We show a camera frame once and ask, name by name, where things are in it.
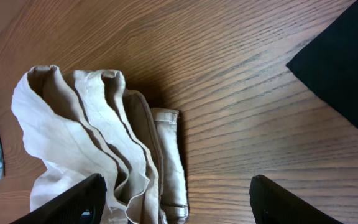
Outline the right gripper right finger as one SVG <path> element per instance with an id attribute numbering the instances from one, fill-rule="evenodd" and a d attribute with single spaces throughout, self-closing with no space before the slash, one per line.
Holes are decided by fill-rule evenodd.
<path id="1" fill-rule="evenodd" d="M 251 179 L 249 195 L 256 224 L 341 224 L 264 175 Z"/>

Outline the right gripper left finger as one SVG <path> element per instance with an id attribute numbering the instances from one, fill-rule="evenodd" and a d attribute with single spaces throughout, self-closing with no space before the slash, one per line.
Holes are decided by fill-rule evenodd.
<path id="1" fill-rule="evenodd" d="M 104 177 L 94 173 L 12 224 L 99 224 L 106 191 Z"/>

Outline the beige khaki shorts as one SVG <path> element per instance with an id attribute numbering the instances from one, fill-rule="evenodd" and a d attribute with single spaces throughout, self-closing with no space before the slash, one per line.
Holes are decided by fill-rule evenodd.
<path id="1" fill-rule="evenodd" d="M 35 66 L 18 82 L 12 112 L 25 150 L 47 170 L 36 210 L 91 174 L 106 183 L 103 223 L 185 223 L 189 208 L 177 140 L 179 112 L 151 108 L 118 70 Z"/>

